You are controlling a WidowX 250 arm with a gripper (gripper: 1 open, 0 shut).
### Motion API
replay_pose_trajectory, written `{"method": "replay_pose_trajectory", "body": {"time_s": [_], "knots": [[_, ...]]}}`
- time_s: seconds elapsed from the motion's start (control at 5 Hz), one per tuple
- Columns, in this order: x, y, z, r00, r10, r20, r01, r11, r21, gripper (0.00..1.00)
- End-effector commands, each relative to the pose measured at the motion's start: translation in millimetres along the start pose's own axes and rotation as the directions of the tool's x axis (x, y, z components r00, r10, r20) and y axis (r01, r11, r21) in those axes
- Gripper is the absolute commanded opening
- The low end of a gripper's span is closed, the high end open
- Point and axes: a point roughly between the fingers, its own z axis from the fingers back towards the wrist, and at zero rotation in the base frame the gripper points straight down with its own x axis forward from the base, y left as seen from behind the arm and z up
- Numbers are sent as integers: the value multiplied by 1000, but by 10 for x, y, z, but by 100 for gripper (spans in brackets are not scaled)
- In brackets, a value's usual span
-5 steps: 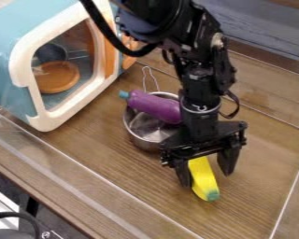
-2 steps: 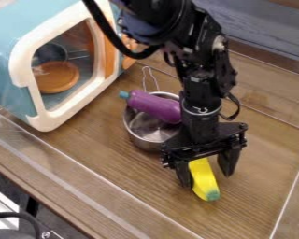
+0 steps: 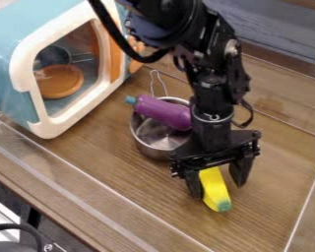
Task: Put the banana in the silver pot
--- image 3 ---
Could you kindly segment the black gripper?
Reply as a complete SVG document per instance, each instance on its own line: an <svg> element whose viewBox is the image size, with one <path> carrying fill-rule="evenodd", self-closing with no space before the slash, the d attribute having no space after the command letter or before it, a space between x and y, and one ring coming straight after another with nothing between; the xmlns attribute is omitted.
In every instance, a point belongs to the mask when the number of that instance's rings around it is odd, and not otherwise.
<svg viewBox="0 0 315 252"><path fill-rule="evenodd" d="M192 135L170 154L170 172L185 177L191 196L200 199L203 195L199 171L211 166L228 164L233 183L240 188L248 180L253 159L260 154L257 130L232 130L232 115L200 113L191 107Z"/></svg>

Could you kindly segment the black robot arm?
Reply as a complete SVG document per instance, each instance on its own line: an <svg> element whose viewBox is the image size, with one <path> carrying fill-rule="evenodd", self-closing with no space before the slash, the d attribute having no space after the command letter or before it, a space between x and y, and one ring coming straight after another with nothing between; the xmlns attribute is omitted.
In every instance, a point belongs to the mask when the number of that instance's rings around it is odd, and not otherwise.
<svg viewBox="0 0 315 252"><path fill-rule="evenodd" d="M126 28L146 45L166 49L187 74L192 134L170 154L172 174L185 180L191 195L203 195L199 173L225 164L236 186L247 182L261 133L233 121L251 77L241 61L241 43L221 15L203 0L118 0L128 10Z"/></svg>

